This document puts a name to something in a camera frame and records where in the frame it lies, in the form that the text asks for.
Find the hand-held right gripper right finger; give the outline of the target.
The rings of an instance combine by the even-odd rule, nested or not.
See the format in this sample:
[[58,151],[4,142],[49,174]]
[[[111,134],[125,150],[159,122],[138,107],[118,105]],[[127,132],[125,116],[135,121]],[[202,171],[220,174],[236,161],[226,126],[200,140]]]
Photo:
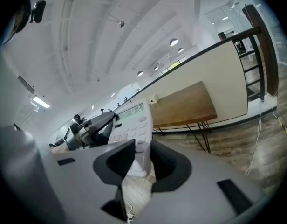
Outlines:
[[262,210],[264,192],[225,160],[152,141],[156,182],[136,224],[247,224]]

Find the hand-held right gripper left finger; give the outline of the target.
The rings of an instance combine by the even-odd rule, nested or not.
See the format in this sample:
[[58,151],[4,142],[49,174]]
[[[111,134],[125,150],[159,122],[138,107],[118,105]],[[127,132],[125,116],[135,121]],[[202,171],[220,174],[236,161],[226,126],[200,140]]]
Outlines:
[[122,182],[135,159],[135,141],[54,154],[42,162],[55,197],[45,215],[50,224],[125,224]]

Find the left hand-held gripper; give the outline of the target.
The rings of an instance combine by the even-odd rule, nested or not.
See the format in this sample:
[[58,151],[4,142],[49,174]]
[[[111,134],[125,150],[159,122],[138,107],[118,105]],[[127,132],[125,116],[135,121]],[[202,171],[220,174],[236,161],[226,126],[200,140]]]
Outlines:
[[[115,113],[106,112],[78,125],[77,130],[80,140],[85,146],[98,147],[107,145],[112,132],[112,120],[114,117]],[[96,134],[97,128],[103,128],[105,126],[106,128],[102,133]]]

